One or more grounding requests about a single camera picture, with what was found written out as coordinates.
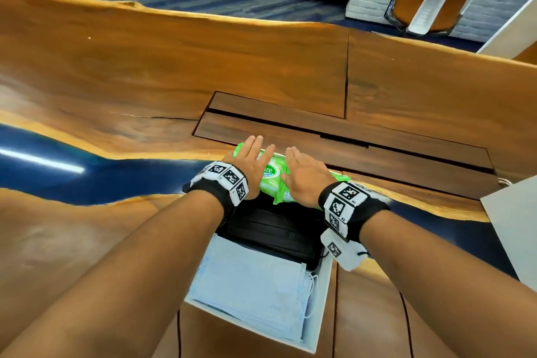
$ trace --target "forearm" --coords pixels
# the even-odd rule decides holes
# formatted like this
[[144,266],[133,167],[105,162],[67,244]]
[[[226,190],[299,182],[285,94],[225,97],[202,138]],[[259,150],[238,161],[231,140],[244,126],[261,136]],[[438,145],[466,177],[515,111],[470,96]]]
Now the forearm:
[[537,293],[405,219],[382,211],[360,240],[460,357],[537,356]]
[[211,194],[186,194],[115,246],[2,358],[151,356],[222,218]]

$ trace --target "wet wipes package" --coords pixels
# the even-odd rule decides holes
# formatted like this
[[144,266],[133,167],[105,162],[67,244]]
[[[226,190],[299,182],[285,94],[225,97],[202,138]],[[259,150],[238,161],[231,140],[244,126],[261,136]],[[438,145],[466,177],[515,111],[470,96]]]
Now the wet wipes package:
[[[233,152],[233,156],[237,156],[242,145],[242,143],[238,144]],[[263,173],[263,178],[261,179],[261,184],[259,185],[259,190],[261,192],[264,192],[265,194],[268,194],[274,198],[274,204],[295,201],[291,197],[289,189],[281,180],[281,173],[290,174],[287,164],[285,163],[285,156],[283,154],[274,153],[272,159],[265,167],[265,172]],[[332,174],[338,181],[348,181],[351,179],[349,176],[334,173],[333,171]]]

